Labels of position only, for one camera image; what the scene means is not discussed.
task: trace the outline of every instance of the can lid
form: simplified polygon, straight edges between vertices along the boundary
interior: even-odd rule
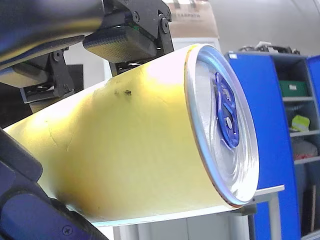
[[[254,196],[259,178],[255,126],[242,86],[213,46],[188,53],[185,91],[198,149],[216,190],[242,206]]]

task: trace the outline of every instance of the yellow can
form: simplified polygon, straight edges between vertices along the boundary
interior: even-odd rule
[[[39,184],[49,197],[92,222],[224,212],[257,189],[258,146],[245,94],[225,58],[206,44],[87,88],[5,131],[41,162]]]

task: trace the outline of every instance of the blue pull tab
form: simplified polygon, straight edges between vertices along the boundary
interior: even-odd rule
[[[239,127],[234,92],[224,77],[216,72],[217,116],[225,142],[230,148],[239,145]]]

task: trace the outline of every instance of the cardboard box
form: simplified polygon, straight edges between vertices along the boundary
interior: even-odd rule
[[[211,4],[205,0],[164,0],[172,14],[172,38],[219,38]]]

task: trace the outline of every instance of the green box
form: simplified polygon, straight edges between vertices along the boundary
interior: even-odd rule
[[[307,85],[304,81],[279,81],[283,97],[307,97]]]

